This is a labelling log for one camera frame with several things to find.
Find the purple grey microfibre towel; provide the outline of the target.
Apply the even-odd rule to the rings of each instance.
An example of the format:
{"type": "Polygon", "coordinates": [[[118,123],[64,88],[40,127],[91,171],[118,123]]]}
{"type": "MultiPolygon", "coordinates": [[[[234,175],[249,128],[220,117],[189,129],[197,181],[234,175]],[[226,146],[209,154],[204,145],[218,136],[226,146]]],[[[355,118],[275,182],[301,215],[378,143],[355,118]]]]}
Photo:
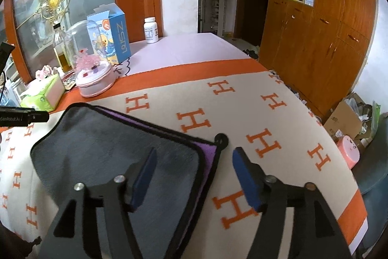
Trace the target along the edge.
{"type": "Polygon", "coordinates": [[[228,143],[225,134],[208,141],[79,102],[33,145],[30,157],[45,190],[61,204],[76,183],[104,184],[156,150],[145,200],[130,219],[144,258],[180,258],[228,143]]]}

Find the green tissue pack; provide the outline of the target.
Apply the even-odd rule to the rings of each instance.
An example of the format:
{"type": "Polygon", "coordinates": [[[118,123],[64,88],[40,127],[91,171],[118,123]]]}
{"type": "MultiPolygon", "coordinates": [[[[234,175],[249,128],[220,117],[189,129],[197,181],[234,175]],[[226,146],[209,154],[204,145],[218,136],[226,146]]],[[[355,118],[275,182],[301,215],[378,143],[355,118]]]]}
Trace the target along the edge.
{"type": "Polygon", "coordinates": [[[56,109],[65,87],[58,74],[33,80],[22,93],[21,107],[52,112],[56,109]]]}

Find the glass oil bottle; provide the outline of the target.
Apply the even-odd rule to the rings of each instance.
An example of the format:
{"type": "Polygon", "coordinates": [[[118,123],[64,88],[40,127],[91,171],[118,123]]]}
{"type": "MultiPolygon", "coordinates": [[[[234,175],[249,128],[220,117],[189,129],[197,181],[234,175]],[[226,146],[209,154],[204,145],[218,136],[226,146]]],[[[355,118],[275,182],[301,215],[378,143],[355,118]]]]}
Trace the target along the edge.
{"type": "Polygon", "coordinates": [[[65,44],[66,34],[61,28],[60,23],[53,26],[53,31],[53,49],[62,71],[67,74],[72,71],[72,66],[67,57],[67,48],[65,44]]]}

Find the glass dome pink ornament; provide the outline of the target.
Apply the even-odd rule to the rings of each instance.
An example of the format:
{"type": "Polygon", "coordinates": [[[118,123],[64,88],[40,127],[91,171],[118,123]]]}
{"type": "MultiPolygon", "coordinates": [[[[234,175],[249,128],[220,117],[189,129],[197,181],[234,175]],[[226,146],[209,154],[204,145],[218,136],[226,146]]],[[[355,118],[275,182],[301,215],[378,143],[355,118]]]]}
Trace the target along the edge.
{"type": "Polygon", "coordinates": [[[65,49],[81,96],[96,97],[114,85],[117,76],[106,56],[96,22],[83,20],[71,26],[66,31],[65,49]]]}

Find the orange white H-pattern blanket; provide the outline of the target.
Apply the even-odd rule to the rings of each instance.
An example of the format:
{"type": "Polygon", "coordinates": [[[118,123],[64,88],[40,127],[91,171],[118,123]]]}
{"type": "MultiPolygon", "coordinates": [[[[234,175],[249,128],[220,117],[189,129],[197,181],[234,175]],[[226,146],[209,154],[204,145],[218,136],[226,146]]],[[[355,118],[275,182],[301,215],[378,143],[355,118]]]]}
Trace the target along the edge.
{"type": "MultiPolygon", "coordinates": [[[[30,159],[32,145],[81,95],[73,90],[46,124],[1,132],[1,222],[30,241],[43,236],[57,207],[30,159]]],[[[275,75],[251,59],[182,64],[122,77],[88,103],[183,134],[226,134],[265,172],[283,182],[315,183],[333,211],[349,250],[367,232],[367,212],[354,176],[323,125],[275,75]]]]}

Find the pink round container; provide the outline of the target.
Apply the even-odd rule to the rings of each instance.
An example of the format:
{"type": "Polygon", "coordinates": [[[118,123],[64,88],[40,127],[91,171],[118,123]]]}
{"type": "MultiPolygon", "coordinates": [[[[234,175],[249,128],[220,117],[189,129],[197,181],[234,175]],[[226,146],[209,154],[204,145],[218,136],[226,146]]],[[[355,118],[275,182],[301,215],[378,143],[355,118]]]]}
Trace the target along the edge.
{"type": "Polygon", "coordinates": [[[360,159],[360,152],[356,143],[348,135],[345,135],[338,140],[337,148],[351,170],[360,159]]]}

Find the brown cardboard box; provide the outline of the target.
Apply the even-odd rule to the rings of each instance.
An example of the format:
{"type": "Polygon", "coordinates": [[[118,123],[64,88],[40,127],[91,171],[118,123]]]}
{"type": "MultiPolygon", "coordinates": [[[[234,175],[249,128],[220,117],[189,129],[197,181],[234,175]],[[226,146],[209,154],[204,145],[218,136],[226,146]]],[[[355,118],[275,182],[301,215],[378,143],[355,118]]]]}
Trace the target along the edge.
{"type": "Polygon", "coordinates": [[[323,125],[330,136],[347,135],[353,140],[372,136],[372,105],[366,104],[356,93],[346,96],[323,125]]]}

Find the blue cardboard box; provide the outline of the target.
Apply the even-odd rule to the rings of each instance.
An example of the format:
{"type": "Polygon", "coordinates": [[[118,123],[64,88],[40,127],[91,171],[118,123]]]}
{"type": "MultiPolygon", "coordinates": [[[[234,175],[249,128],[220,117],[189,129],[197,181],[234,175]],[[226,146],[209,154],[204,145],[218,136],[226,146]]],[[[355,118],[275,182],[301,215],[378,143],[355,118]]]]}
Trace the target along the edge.
{"type": "Polygon", "coordinates": [[[100,5],[87,19],[94,21],[100,30],[98,43],[102,44],[111,64],[120,64],[131,57],[124,12],[116,3],[100,5]]]}

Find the white pill bottle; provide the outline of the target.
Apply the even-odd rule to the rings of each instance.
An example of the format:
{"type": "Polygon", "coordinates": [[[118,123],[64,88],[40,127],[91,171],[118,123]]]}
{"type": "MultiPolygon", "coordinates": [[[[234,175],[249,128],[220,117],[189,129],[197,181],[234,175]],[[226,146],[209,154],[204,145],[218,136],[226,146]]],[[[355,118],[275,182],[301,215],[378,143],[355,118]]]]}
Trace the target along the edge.
{"type": "Polygon", "coordinates": [[[144,19],[144,33],[145,40],[148,44],[156,43],[159,40],[158,25],[155,17],[148,17],[144,19]]]}

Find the wooden cabinet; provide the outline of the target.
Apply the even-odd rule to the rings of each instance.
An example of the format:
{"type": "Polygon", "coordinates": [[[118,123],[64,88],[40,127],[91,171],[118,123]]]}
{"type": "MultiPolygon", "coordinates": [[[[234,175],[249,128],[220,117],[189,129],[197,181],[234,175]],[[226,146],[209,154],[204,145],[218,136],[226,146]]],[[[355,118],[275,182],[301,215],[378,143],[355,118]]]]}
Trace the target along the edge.
{"type": "Polygon", "coordinates": [[[353,89],[372,40],[376,0],[268,0],[259,62],[326,119],[353,89]]]}

